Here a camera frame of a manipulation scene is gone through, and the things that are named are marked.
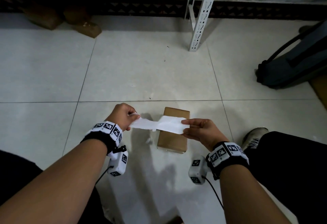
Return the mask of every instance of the sneaker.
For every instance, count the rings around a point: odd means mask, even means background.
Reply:
[[[265,127],[257,127],[256,129],[251,130],[243,138],[242,150],[244,151],[247,148],[257,148],[261,137],[263,137],[264,134],[267,133],[269,133],[269,130]]]

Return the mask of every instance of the black cable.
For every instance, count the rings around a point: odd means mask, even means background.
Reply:
[[[100,179],[103,177],[103,175],[109,170],[110,167],[108,167],[104,173],[102,173],[102,175],[100,176],[100,178],[96,181],[96,184],[100,181]]]
[[[216,194],[216,197],[218,198],[218,201],[219,201],[221,207],[224,209],[224,206],[223,206],[223,204],[221,203],[221,201],[220,201],[220,199],[219,199],[219,197],[218,197],[218,195],[217,195],[217,192],[215,191],[215,188],[212,186],[212,184],[210,183],[210,181],[209,181],[205,176],[202,176],[202,178],[204,178],[206,181],[208,181],[208,183],[211,185],[211,188],[214,190],[214,192],[215,192],[215,194]]]

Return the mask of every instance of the bag handle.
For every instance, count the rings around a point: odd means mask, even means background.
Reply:
[[[273,59],[275,59],[277,57],[277,55],[279,55],[289,45],[291,45],[292,43],[296,42],[299,39],[304,38],[305,36],[307,36],[308,34],[310,34],[311,32],[313,32],[320,25],[322,25],[326,20],[327,19],[320,21],[319,23],[313,25],[311,28],[307,29],[303,33],[301,33],[301,34],[297,35],[296,37],[294,37],[293,39],[289,40],[287,43],[285,43],[283,46],[281,46],[275,53],[273,53],[273,55],[271,57],[269,57],[268,60],[266,60],[266,64],[269,63],[269,62],[271,62]]]

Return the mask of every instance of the dark suitcase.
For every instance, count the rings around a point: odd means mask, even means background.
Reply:
[[[277,57],[299,39],[300,43],[293,49]],[[308,81],[326,69],[327,20],[324,20],[284,44],[268,60],[258,65],[255,74],[257,82],[269,88],[282,89]]]

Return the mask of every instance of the white floor tile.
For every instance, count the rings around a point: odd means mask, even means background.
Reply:
[[[78,101],[95,39],[0,15],[0,102]]]
[[[223,100],[315,99],[310,85],[274,90],[256,82],[254,70],[298,34],[304,21],[222,19],[207,40]]]
[[[327,111],[319,100],[224,101],[234,141],[250,130],[266,127],[327,144]]]
[[[221,101],[147,101],[127,102],[142,117],[158,120],[166,106],[191,112],[191,118],[210,118],[231,139]],[[115,102],[83,102],[76,109],[65,153],[75,147],[85,133],[98,121],[104,120]],[[164,223],[177,212],[186,223],[224,222],[223,210],[207,185],[194,185],[188,177],[193,154],[206,156],[208,151],[199,142],[188,140],[184,154],[157,149],[159,131],[132,129],[124,132],[122,143],[129,152],[126,173],[117,178],[101,180],[100,194],[113,192],[125,223]],[[145,141],[151,137],[153,143]],[[216,190],[219,183],[209,175]]]
[[[76,103],[0,103],[0,149],[46,169],[63,154],[75,108]]]
[[[220,100],[207,46],[190,53],[190,40],[190,32],[103,31],[80,101]]]

